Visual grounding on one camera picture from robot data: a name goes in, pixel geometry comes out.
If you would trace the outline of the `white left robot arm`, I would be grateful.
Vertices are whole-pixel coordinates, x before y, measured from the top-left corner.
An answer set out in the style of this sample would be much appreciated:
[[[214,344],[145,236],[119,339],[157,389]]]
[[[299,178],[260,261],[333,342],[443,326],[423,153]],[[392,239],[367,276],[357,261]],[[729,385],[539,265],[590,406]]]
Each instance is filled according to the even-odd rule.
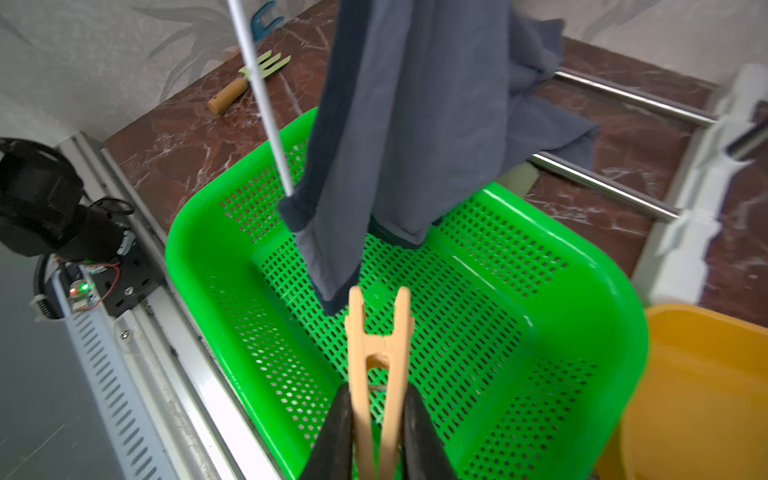
[[[133,246],[134,235],[113,219],[134,207],[103,197],[86,205],[83,180],[58,150],[39,142],[1,139],[1,243],[38,259],[32,306],[46,320],[60,314],[45,293],[49,261],[60,267],[82,264],[117,271]]]

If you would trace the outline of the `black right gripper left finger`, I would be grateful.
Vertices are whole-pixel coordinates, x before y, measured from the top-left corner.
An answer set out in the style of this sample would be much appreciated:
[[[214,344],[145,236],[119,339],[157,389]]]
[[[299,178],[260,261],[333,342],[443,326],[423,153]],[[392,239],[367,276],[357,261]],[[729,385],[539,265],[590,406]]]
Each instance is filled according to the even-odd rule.
[[[350,480],[354,419],[349,384],[336,391],[299,480]]]

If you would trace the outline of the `white wire hanger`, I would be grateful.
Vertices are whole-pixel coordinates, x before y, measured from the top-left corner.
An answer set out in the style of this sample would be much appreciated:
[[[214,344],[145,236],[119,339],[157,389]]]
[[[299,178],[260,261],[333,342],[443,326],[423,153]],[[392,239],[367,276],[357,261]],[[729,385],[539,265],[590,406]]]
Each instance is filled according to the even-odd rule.
[[[259,67],[257,51],[252,38],[250,24],[246,18],[245,10],[240,0],[228,0],[227,4],[245,67],[249,72],[251,89],[256,98],[263,127],[269,140],[284,194],[286,197],[290,197],[294,193],[294,185],[280,139],[279,130],[274,118],[269,94]]]

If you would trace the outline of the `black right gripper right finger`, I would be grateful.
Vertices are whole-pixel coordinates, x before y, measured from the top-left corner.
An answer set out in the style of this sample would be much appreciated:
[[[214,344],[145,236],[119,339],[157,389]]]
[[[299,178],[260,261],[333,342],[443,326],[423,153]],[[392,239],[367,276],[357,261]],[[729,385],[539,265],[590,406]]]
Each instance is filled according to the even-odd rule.
[[[401,428],[403,479],[457,480],[417,387],[408,383]]]

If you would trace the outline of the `blue-grey tank top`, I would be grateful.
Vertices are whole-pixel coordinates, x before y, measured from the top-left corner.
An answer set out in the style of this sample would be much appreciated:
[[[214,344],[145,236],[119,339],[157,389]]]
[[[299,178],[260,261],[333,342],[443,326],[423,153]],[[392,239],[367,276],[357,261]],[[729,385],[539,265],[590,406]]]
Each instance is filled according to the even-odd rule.
[[[343,1],[304,173],[280,202],[327,315],[366,238],[417,249],[443,215],[539,152],[594,164],[597,126],[539,97],[561,19],[510,1]]]

